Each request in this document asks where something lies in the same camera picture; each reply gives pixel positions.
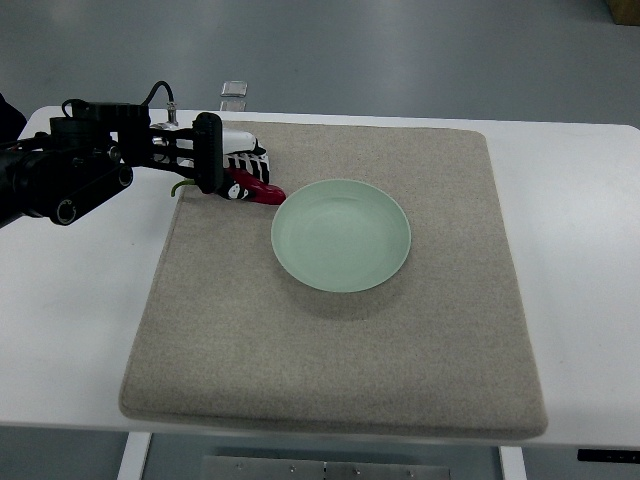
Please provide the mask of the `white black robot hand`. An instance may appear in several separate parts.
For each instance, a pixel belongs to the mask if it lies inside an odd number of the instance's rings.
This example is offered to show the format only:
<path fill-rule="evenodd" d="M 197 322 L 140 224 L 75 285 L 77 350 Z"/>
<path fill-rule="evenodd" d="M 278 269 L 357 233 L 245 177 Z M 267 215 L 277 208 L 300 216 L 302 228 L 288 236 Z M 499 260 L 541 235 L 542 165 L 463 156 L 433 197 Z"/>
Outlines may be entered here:
<path fill-rule="evenodd" d="M 242 169 L 270 184 L 271 167 L 268 152 L 253 134 L 224 128 L 222 147 L 224 169 Z"/>

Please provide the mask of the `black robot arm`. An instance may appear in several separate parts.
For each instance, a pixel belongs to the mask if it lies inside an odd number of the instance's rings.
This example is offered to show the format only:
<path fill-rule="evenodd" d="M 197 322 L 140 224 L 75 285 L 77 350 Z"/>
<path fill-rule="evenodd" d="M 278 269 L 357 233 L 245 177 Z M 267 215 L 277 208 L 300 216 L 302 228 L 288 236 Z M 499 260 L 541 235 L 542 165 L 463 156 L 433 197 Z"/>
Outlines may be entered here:
<path fill-rule="evenodd" d="M 149 94 L 140 104 L 68 99 L 49 132 L 21 137 L 26 118 L 1 103 L 1 224 L 29 216 L 67 226 L 128 188 L 134 170 L 173 172 L 204 194 L 225 180 L 223 129 L 218 115 L 199 114 L 191 127 L 151 124 Z"/>

